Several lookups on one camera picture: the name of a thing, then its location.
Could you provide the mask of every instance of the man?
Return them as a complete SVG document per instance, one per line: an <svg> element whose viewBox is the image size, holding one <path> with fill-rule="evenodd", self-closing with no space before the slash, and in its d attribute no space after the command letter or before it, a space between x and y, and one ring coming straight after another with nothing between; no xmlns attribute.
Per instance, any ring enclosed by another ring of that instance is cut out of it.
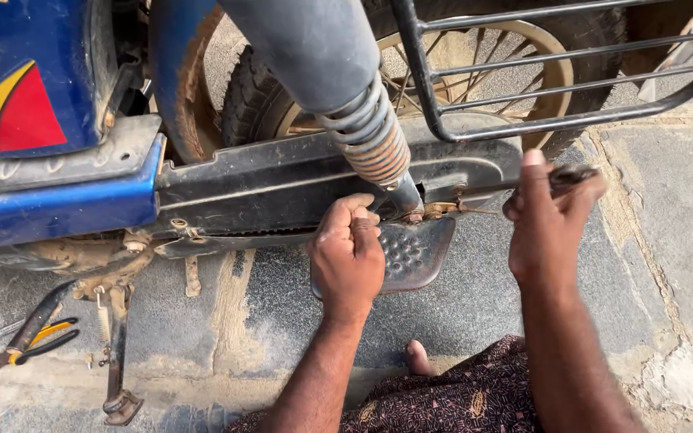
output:
<svg viewBox="0 0 693 433"><path fill-rule="evenodd" d="M507 337L440 376L418 341L406 349L411 376L379 384L342 414L363 325L381 288L384 256L373 197L336 201L309 246L322 291L322 322L267 412L229 431L644 432L608 369L577 291L577 248L606 184L593 176L553 200L548 165L526 152L521 187L505 203L515 224L509 266L521 291L525 339Z"/></svg>

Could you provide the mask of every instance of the patterned cloth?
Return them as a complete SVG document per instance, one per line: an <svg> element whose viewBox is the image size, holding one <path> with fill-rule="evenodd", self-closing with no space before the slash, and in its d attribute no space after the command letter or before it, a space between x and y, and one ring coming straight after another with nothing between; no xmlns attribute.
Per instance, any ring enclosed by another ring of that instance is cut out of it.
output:
<svg viewBox="0 0 693 433"><path fill-rule="evenodd" d="M541 432L526 360L525 340L508 335L440 376L384 379L359 409L344 412L339 431ZM246 415L225 431L257 431L263 416Z"/></svg>

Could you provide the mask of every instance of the hand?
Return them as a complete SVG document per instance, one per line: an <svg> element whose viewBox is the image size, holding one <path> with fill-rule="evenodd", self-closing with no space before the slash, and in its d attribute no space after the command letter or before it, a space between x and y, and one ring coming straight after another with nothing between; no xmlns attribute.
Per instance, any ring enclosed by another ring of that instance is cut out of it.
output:
<svg viewBox="0 0 693 433"><path fill-rule="evenodd" d="M526 152L520 189L503 207L505 216L515 223L509 266L521 289L576 288L584 222L606 191L605 179L596 175L553 200L547 178L551 170L540 150Z"/></svg>
<svg viewBox="0 0 693 433"><path fill-rule="evenodd" d="M312 271L322 293L323 320L364 323L384 280L384 251L368 212L372 194L336 200L308 244Z"/></svg>

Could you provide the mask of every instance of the rear wheel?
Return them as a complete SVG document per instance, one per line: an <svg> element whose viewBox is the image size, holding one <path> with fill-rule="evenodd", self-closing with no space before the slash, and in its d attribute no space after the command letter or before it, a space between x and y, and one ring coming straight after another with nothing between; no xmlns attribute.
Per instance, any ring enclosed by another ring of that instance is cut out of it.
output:
<svg viewBox="0 0 693 433"><path fill-rule="evenodd" d="M463 15L484 15L540 6L574 3L576 0L417 0L417 14L424 21ZM390 6L363 2L381 49L381 68L398 116L418 115L418 99L405 63L403 44ZM501 61L535 54L561 53L621 42L624 23L617 11L561 16L534 22L488 24L425 34L423 41L430 64L436 69ZM481 74L443 77L435 83L440 104L484 97L529 92L540 88L610 79L619 71L618 55L598 55L561 60ZM563 93L537 99L480 107L510 121L543 119L600 109L610 88ZM311 113L302 112L283 86L263 65L252 47L245 47L232 73L224 98L221 130L225 146L240 146L279 136L319 129ZM541 147L548 157L562 152L581 130L557 131L523 137L524 148Z"/></svg>

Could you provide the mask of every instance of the motorcycle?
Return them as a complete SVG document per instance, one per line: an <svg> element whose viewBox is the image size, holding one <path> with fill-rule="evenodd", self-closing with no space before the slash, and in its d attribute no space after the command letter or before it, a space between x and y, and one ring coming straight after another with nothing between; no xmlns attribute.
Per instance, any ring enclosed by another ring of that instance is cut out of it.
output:
<svg viewBox="0 0 693 433"><path fill-rule="evenodd" d="M249 45L217 109L225 14ZM155 255L302 243L371 192L382 291L424 287L522 152L685 103L693 80L655 80L692 57L688 0L0 1L0 267L97 271L56 293L111 306L104 411L126 425L130 281ZM643 103L603 109L624 83Z"/></svg>

